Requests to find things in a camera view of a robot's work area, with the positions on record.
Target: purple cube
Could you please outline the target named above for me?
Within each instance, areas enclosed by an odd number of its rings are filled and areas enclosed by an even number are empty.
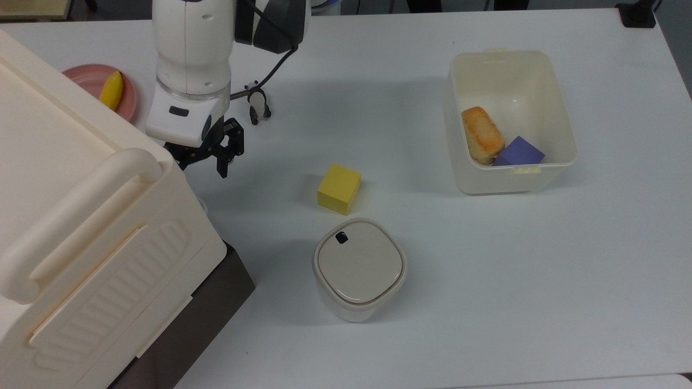
[[[521,136],[514,138],[509,146],[500,152],[493,166],[533,165],[540,163],[545,154],[524,140]]]

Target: black clamp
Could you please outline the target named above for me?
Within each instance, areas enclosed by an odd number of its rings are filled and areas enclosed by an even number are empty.
[[[223,146],[221,143],[226,137],[228,137],[228,143]],[[187,147],[166,142],[163,147],[171,153],[182,170],[195,162],[215,156],[217,172],[221,177],[226,178],[228,165],[233,162],[233,158],[245,152],[244,139],[243,127],[237,120],[230,118],[224,122],[224,118],[220,118],[209,129],[201,146]]]

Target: pink plate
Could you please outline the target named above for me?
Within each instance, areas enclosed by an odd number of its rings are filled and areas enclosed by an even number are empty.
[[[103,64],[87,64],[67,69],[62,74],[98,99],[106,79],[114,71],[119,70]],[[116,113],[123,119],[131,122],[137,109],[137,92],[134,89],[134,85],[132,85],[132,81],[125,73],[120,71],[120,74],[122,74],[122,97],[120,98],[120,103],[118,103]]]

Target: yellow cube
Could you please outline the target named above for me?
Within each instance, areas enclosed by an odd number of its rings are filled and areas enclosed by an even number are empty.
[[[332,163],[317,189],[317,204],[348,215],[361,186],[361,173]]]

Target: black cable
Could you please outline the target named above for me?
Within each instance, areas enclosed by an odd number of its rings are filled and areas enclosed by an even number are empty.
[[[250,1],[250,0],[243,0],[243,1],[244,1],[245,4],[247,4],[250,8],[252,8],[253,11],[254,11],[257,15],[259,15],[259,17],[260,17],[261,19],[264,19],[264,21],[266,21],[267,24],[269,24],[270,26],[274,27],[274,28],[276,29],[276,31],[278,31],[281,35],[284,35],[284,37],[285,37],[286,39],[288,39],[289,42],[291,43],[291,50],[289,50],[288,53],[284,54],[284,56],[281,57],[281,59],[279,60],[279,62],[277,62],[277,64],[274,66],[274,68],[271,69],[271,71],[269,72],[269,74],[266,75],[266,77],[265,77],[259,84],[257,84],[257,86],[255,87],[255,88],[262,88],[262,87],[266,84],[266,82],[269,81],[269,79],[271,78],[271,76],[273,76],[274,73],[276,73],[276,71],[279,70],[279,68],[281,67],[281,65],[291,56],[291,54],[295,53],[295,52],[298,50],[298,44],[295,42],[295,40],[293,39],[293,37],[292,37],[290,34],[288,34],[283,28],[279,27],[276,23],[274,23],[271,19],[269,19],[269,18],[264,14],[264,12],[262,12],[259,8],[257,8],[257,6],[255,6],[255,4],[254,4],[252,1]],[[230,99],[231,99],[231,100],[235,100],[235,99],[237,99],[237,98],[241,98],[241,97],[243,97],[243,96],[247,96],[249,93],[250,93],[250,90],[249,90],[249,89],[244,90],[244,91],[240,91],[240,92],[236,92],[236,93],[233,93],[233,94],[230,95]]]

